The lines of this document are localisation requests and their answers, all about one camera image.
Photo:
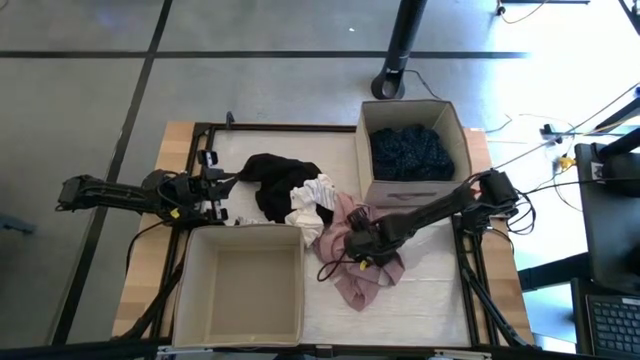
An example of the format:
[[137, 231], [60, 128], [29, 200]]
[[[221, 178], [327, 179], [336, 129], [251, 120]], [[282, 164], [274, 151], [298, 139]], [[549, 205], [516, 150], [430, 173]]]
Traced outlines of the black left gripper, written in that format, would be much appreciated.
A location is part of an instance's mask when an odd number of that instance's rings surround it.
[[238, 182], [237, 174], [218, 169], [218, 156], [213, 150], [198, 150], [196, 159], [201, 170], [188, 180], [192, 210], [185, 223], [223, 224], [228, 219], [228, 212], [221, 206], [221, 201], [229, 198]]

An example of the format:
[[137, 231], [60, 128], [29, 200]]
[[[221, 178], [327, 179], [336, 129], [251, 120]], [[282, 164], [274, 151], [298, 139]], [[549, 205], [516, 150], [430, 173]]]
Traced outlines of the black garment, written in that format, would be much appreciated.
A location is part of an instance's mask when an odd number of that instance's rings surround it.
[[285, 217], [292, 212], [290, 191], [302, 187], [306, 180], [316, 179], [320, 173], [314, 163], [262, 153], [250, 156], [237, 178], [241, 182], [259, 183], [255, 192], [259, 209], [267, 220], [284, 224]]

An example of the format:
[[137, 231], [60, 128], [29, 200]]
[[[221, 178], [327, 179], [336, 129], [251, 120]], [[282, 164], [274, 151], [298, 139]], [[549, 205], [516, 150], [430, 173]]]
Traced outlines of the pink garment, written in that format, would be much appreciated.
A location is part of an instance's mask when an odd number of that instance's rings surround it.
[[[362, 208], [369, 220], [383, 215], [379, 209], [361, 203], [347, 193], [337, 192], [334, 199], [332, 222], [312, 244], [323, 264], [338, 261], [345, 253], [344, 241], [351, 230], [347, 216], [351, 212]], [[405, 272], [404, 263], [397, 254], [394, 254], [391, 261], [383, 267], [371, 265], [362, 268], [359, 263], [352, 263], [348, 255], [342, 258], [340, 264], [329, 265], [327, 270], [331, 272], [334, 267], [336, 270], [329, 276], [329, 280], [346, 303], [356, 311], [362, 311], [369, 306], [383, 287], [397, 285]]]

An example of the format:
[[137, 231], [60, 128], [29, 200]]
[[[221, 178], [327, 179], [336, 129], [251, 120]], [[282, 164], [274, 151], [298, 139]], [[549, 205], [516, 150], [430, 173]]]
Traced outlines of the dark blue checked garment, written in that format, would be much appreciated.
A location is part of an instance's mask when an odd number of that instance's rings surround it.
[[455, 165], [436, 131], [423, 125], [384, 128], [369, 136], [373, 175], [395, 182], [450, 181]]

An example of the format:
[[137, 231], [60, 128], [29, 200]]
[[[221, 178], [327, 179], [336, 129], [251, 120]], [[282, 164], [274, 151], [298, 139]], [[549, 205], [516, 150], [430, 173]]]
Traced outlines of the cardboard box with dark clothes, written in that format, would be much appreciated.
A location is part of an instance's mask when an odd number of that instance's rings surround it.
[[[449, 154], [454, 173], [448, 181], [386, 181], [374, 175], [370, 135], [423, 125], [435, 131]], [[362, 200], [377, 207], [418, 207], [452, 192], [472, 174], [469, 146], [454, 105], [443, 100], [366, 101], [361, 105], [355, 132]]]

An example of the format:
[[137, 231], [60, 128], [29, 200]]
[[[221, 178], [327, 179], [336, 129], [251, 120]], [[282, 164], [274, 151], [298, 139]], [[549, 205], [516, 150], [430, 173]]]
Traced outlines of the plain white garment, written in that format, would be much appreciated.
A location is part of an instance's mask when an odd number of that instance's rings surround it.
[[310, 247], [324, 232], [324, 222], [315, 206], [293, 210], [285, 216], [285, 223], [301, 229], [306, 247]]

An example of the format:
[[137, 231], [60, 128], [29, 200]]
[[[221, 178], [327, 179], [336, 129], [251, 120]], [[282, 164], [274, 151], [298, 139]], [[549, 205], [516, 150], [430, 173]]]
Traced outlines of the white striped garment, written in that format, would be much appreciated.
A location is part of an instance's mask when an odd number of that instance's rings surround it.
[[333, 211], [335, 201], [335, 184], [326, 174], [319, 174], [315, 179], [305, 180], [301, 187], [295, 187], [290, 191], [293, 210], [316, 210], [320, 206]]

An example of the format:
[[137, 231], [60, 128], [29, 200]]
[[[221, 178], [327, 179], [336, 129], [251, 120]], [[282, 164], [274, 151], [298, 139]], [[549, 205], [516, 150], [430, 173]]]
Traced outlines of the white textured table mat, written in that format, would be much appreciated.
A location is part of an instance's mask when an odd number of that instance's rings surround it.
[[[236, 173], [254, 154], [312, 162], [335, 187], [361, 196], [352, 133], [218, 131], [212, 145], [218, 165]], [[322, 264], [305, 253], [304, 344], [355, 346], [452, 346], [469, 344], [452, 225], [442, 220], [419, 230], [404, 251], [400, 282], [382, 288], [362, 311], [352, 309], [332, 281], [317, 281]]]

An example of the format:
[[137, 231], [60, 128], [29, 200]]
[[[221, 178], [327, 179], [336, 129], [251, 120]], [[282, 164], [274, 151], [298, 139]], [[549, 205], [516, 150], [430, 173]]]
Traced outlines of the empty beige fabric box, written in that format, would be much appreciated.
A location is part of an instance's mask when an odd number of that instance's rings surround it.
[[293, 347], [304, 322], [305, 246], [282, 224], [209, 226], [187, 244], [177, 348]]

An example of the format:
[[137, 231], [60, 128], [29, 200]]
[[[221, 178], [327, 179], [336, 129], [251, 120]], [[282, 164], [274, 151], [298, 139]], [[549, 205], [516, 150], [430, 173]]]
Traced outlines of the black round pole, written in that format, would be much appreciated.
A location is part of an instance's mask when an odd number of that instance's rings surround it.
[[378, 100], [401, 99], [405, 93], [404, 72], [426, 8], [427, 0], [401, 0], [387, 55], [379, 74], [371, 82]]

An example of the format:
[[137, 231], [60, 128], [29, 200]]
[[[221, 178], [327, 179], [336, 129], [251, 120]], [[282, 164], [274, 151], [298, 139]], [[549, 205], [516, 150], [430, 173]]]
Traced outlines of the computer keyboard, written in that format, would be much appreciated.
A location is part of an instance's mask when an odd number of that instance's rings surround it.
[[587, 295], [586, 305], [594, 354], [640, 360], [640, 297]]

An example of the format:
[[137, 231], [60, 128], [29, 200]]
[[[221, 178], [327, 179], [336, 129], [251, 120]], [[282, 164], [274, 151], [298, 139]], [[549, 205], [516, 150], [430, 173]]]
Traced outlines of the black desk leg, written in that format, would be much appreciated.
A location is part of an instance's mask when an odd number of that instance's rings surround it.
[[605, 133], [620, 126], [630, 117], [640, 113], [640, 97], [635, 97], [624, 106], [619, 107], [605, 120], [600, 122], [595, 128], [596, 133]]

